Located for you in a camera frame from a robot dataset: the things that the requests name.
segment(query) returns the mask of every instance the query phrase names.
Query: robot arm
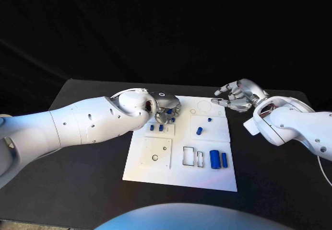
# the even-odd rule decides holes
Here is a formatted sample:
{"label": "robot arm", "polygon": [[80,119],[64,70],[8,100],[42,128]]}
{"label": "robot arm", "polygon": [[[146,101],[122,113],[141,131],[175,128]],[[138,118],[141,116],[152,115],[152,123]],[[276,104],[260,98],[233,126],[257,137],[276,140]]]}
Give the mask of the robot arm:
{"label": "robot arm", "polygon": [[332,161],[332,113],[319,112],[292,97],[270,97],[260,86],[243,79],[217,90],[216,95],[233,90],[230,100],[214,98],[213,103],[246,112],[256,107],[244,127],[253,135],[262,133],[268,141],[281,146],[289,140],[302,142],[309,151]]}
{"label": "robot arm", "polygon": [[0,117],[0,188],[44,154],[139,130],[153,116],[159,123],[172,123],[179,111],[174,95],[130,89],[112,98],[91,98],[48,112]]}

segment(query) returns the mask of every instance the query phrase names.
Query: white board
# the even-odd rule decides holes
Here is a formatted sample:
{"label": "white board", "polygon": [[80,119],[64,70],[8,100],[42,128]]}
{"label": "white board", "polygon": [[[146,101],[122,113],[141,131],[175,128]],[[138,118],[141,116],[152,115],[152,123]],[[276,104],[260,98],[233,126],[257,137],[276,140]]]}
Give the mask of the white board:
{"label": "white board", "polygon": [[[178,98],[182,103],[182,111],[172,129],[169,129],[171,132],[149,130],[152,123],[156,123],[155,118],[145,125],[146,127],[133,132],[123,179],[237,192],[226,108],[213,104],[211,98],[185,96],[178,96]],[[194,131],[198,125],[205,133],[203,131],[203,134],[195,136],[197,132]],[[142,166],[142,158],[151,158],[153,154],[153,151],[145,150],[148,149],[146,137],[172,140],[168,167]],[[153,149],[161,149],[162,144],[158,142],[151,145],[153,145]],[[194,166],[182,163],[184,147],[194,147]],[[211,150],[227,153],[229,168],[211,169]],[[198,167],[198,151],[203,152],[203,168]]]}

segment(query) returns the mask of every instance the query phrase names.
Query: robotic hand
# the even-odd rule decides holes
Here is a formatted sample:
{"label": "robotic hand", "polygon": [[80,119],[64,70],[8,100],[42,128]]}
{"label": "robotic hand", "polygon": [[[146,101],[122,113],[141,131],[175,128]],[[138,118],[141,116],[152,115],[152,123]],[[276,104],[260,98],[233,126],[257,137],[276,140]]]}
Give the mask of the robotic hand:
{"label": "robotic hand", "polygon": [[292,97],[272,97],[249,79],[223,86],[216,95],[229,90],[230,100],[214,98],[211,102],[239,112],[246,112],[255,106],[253,118],[244,123],[253,135],[262,133],[278,146],[295,139],[317,156],[332,161],[331,112],[317,113]]}
{"label": "robotic hand", "polygon": [[129,89],[112,98],[91,98],[48,112],[0,117],[0,188],[50,152],[139,130],[153,116],[159,123],[172,123],[181,107],[174,95]]}

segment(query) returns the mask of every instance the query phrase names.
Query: blue cylinder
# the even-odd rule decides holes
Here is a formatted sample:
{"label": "blue cylinder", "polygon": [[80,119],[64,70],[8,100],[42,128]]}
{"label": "blue cylinder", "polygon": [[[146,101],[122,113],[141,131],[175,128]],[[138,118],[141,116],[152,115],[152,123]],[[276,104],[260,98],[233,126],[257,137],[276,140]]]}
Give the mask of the blue cylinder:
{"label": "blue cylinder", "polygon": [[227,154],[226,153],[221,153],[221,158],[223,158],[223,167],[227,168],[229,165],[227,165]]}
{"label": "blue cylinder", "polygon": [[220,163],[220,151],[218,150],[210,151],[210,160],[211,160],[211,168],[220,169],[221,163]]}
{"label": "blue cylinder", "polygon": [[203,127],[198,128],[197,134],[198,134],[198,135],[203,134]]}

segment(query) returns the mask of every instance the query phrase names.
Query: black table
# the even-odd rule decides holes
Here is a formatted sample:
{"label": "black table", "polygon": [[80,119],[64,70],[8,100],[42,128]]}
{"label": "black table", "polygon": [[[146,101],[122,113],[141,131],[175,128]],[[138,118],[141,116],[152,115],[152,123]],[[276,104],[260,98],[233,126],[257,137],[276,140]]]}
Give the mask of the black table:
{"label": "black table", "polygon": [[[213,97],[217,89],[70,80],[50,109],[129,88],[198,97]],[[302,92],[268,92],[308,103]],[[123,181],[129,132],[103,143],[67,147],[34,161],[0,190],[0,219],[93,229],[133,209],[184,202],[246,211],[295,229],[331,229],[332,188],[317,156],[298,141],[276,147],[260,134],[252,136],[243,126],[252,113],[227,110],[237,193]],[[332,178],[332,162],[322,160],[322,164]]]}

